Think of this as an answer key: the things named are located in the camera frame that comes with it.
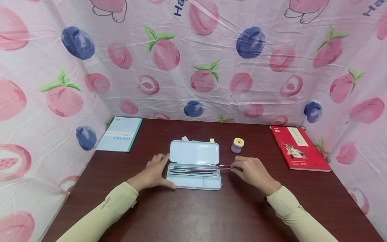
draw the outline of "fabric backdrop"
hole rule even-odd
[[[384,2],[0,0],[0,241],[42,239],[114,116],[302,125],[387,239]]]

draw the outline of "blue plum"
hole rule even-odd
[[[75,26],[67,27],[62,31],[62,42],[70,54],[81,60],[91,58],[96,51],[91,37]]]
[[[265,46],[265,34],[261,28],[254,26],[246,29],[236,41],[236,51],[245,59],[259,56]]]
[[[199,117],[203,112],[204,106],[198,101],[189,101],[184,107],[184,113],[189,117]]]
[[[315,123],[321,118],[322,107],[319,103],[310,102],[305,106],[304,114],[307,116],[307,121],[309,123]]]
[[[97,143],[97,135],[92,127],[80,126],[76,129],[79,145],[84,150],[91,150]]]

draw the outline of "red book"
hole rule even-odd
[[[327,162],[302,128],[270,126],[270,129],[290,169],[331,171]]]

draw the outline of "pencil case lid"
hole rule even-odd
[[[219,163],[219,145],[212,142],[173,140],[170,161],[180,164],[216,165]]]

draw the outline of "pencil case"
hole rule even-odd
[[[220,171],[188,172],[193,168],[218,168],[219,145],[212,142],[173,140],[166,179],[177,188],[219,190],[222,187]]]

